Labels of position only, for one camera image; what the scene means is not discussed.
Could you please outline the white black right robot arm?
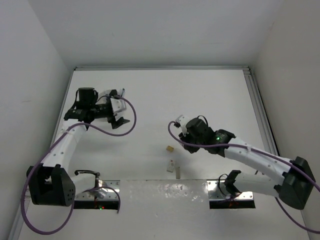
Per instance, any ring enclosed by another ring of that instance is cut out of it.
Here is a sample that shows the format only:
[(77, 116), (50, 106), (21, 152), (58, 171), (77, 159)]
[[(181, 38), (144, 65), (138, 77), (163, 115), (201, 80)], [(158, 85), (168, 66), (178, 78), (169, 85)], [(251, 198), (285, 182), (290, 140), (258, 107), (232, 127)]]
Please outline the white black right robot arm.
[(206, 120), (198, 117), (189, 119), (181, 115), (174, 126), (181, 128), (178, 137), (189, 153), (204, 149), (212, 155), (238, 161), (261, 172), (262, 175), (257, 176), (232, 170), (223, 182), (230, 196), (249, 191), (279, 198), (297, 210), (305, 208), (315, 180), (306, 159), (279, 157), (253, 148), (229, 131), (212, 130)]

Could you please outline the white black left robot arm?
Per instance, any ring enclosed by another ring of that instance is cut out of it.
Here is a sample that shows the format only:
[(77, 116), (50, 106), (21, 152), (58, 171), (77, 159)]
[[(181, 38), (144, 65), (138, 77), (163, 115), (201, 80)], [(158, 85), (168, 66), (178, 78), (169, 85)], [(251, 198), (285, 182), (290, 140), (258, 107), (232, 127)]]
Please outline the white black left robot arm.
[(127, 109), (124, 95), (124, 88), (98, 93), (93, 87), (81, 87), (75, 92), (75, 100), (63, 117), (52, 148), (37, 166), (27, 171), (33, 204), (68, 207), (78, 194), (98, 187), (99, 172), (80, 169), (71, 175), (69, 165), (93, 121), (103, 119), (112, 129), (130, 122), (123, 117)]

